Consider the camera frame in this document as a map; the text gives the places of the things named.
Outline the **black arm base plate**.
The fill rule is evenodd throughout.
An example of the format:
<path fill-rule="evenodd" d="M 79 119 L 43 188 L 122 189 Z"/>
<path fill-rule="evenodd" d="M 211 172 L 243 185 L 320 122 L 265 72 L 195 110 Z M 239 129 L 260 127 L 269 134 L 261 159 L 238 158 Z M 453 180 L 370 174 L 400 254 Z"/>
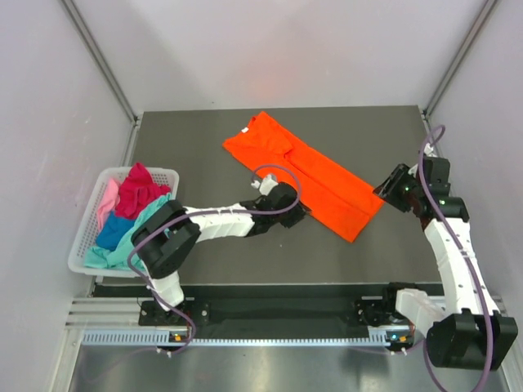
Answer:
<path fill-rule="evenodd" d="M 349 326 L 409 325 L 380 297 L 193 297 L 178 307 L 198 327 L 239 320 L 336 320 Z"/>

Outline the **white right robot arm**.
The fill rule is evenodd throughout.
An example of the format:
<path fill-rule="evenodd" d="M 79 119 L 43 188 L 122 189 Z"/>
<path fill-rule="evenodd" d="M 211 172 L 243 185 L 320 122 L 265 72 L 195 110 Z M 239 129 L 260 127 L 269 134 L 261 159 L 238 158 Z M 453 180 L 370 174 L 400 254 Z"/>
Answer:
<path fill-rule="evenodd" d="M 414 283 L 392 283 L 381 304 L 391 323 L 408 319 L 426 339 L 438 368 L 498 369 L 517 338 L 514 318 L 501 315 L 473 251 L 465 202 L 450 195 L 450 163 L 427 158 L 423 174 L 401 163 L 374 193 L 401 212 L 412 212 L 436 258 L 445 303 L 437 305 Z"/>

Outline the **orange t shirt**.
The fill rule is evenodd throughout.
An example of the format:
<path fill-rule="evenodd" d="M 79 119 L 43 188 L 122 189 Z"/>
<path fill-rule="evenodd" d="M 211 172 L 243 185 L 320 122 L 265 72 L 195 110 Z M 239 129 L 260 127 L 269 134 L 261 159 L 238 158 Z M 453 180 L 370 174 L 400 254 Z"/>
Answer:
<path fill-rule="evenodd" d="M 286 167 L 302 186 L 302 203 L 335 234 L 353 243 L 383 201 L 373 187 L 311 148 L 265 112 L 251 118 L 222 147 L 250 170 L 261 165 Z"/>

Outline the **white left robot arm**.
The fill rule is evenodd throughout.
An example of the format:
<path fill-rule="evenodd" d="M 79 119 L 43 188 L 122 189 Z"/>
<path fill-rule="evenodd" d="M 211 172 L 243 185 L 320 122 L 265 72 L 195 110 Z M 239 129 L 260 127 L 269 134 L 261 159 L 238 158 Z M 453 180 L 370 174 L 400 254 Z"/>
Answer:
<path fill-rule="evenodd" d="M 216 209 L 183 207 L 177 200 L 166 202 L 131 236 L 147 284 L 159 298 L 159 317 L 174 324 L 185 316 L 178 270 L 196 243 L 248 238 L 264 234 L 277 224 L 291 228 L 309 213 L 310 209 L 293 196 L 275 200 L 260 196 Z"/>

